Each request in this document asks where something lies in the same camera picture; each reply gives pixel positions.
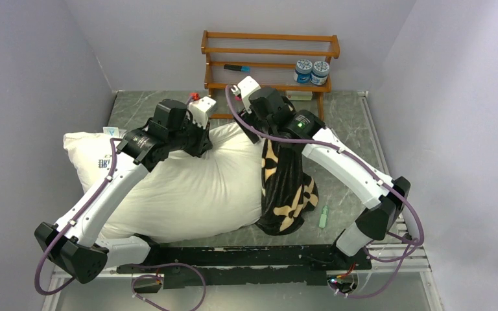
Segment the white pillow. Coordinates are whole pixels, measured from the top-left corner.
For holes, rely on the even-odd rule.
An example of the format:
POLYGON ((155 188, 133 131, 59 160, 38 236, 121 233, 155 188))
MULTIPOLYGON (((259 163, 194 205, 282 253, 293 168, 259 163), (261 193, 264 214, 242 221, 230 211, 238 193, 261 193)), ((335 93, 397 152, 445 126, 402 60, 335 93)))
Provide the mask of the white pillow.
POLYGON ((201 157, 172 152, 142 179, 99 231, 101 238, 141 234, 179 242, 229 233, 261 217, 262 143, 236 124, 210 131, 201 157))

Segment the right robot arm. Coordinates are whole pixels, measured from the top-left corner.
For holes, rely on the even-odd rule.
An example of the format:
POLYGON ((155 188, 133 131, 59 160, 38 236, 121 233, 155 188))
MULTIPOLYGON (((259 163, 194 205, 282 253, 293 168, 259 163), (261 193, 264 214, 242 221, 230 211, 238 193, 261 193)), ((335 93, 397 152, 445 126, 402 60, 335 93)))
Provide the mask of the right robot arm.
POLYGON ((296 110, 271 87, 240 87, 244 109, 239 125, 253 143, 262 142, 261 205, 257 226, 273 236, 287 235, 303 224, 302 213, 318 205, 316 181, 303 170, 310 159, 349 187, 363 212, 335 239, 331 262, 345 269, 356 254, 383 239, 403 209, 410 183, 393 179, 344 145, 334 131, 307 110, 296 110))

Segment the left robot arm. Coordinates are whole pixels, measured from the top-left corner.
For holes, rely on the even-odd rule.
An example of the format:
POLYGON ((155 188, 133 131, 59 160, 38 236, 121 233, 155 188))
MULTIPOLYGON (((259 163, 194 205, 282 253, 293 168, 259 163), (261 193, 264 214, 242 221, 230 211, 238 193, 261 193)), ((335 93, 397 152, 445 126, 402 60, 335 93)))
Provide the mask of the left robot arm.
POLYGON ((201 157, 211 149, 209 119, 215 110, 216 102, 209 97, 188 104, 162 100, 144 126, 109 139, 111 162, 102 179, 57 221, 36 228, 44 258, 82 284, 106 268, 125 264, 154 271, 160 255, 148 237, 107 239, 99 234, 126 195, 171 152, 201 157))

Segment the black pillowcase with beige flowers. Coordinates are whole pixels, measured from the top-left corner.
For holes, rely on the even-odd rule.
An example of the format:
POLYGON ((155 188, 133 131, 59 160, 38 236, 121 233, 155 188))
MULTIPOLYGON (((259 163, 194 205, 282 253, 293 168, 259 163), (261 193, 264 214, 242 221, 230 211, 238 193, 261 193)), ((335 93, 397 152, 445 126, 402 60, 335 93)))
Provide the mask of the black pillowcase with beige flowers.
POLYGON ((271 236, 299 230, 304 214, 314 211, 319 202, 315 180, 303 171, 302 155, 237 124, 252 143, 262 145, 261 217, 256 226, 271 236))

